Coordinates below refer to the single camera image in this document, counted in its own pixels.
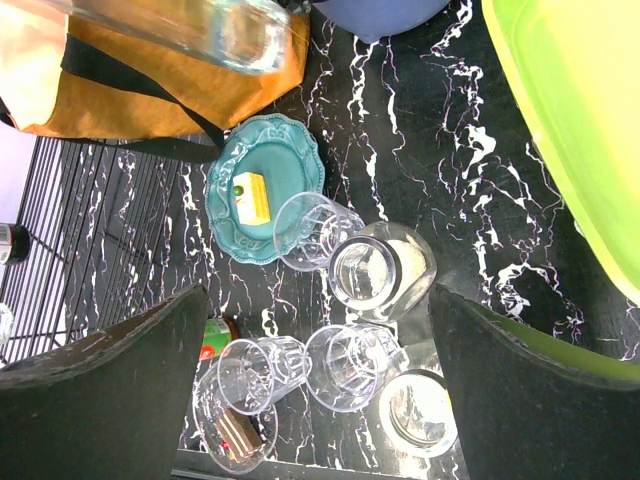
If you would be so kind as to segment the glass jar front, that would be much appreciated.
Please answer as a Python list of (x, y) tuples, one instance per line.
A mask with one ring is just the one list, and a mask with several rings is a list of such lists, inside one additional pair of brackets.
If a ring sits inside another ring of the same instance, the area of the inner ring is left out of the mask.
[(431, 459), (449, 451), (458, 430), (444, 379), (434, 372), (411, 369), (381, 391), (381, 427), (401, 453)]

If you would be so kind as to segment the clear bottle black cap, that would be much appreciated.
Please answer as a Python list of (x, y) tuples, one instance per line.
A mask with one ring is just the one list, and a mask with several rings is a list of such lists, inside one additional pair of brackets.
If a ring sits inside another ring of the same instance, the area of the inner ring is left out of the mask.
[(22, 225), (2, 223), (1, 257), (2, 265), (15, 265), (25, 261), (30, 252), (30, 234)]

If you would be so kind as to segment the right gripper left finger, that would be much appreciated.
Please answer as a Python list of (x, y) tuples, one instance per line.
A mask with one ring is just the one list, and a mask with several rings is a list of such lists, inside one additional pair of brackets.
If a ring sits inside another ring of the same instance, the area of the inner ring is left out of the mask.
[(169, 478), (207, 318), (194, 284), (2, 368), (2, 478)]

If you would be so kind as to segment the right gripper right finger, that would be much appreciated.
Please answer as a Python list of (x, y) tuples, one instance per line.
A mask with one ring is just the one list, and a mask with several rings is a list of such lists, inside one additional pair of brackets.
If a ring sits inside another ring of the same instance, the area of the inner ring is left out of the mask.
[(636, 479), (639, 367), (443, 285), (429, 313), (473, 479)]

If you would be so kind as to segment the red sauce bottle yellow cap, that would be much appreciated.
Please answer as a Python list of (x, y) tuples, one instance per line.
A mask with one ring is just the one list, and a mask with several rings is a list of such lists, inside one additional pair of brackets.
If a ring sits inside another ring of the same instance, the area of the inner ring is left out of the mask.
[(239, 331), (233, 319), (227, 317), (209, 318), (206, 322), (199, 360), (217, 357), (227, 344), (239, 338)]

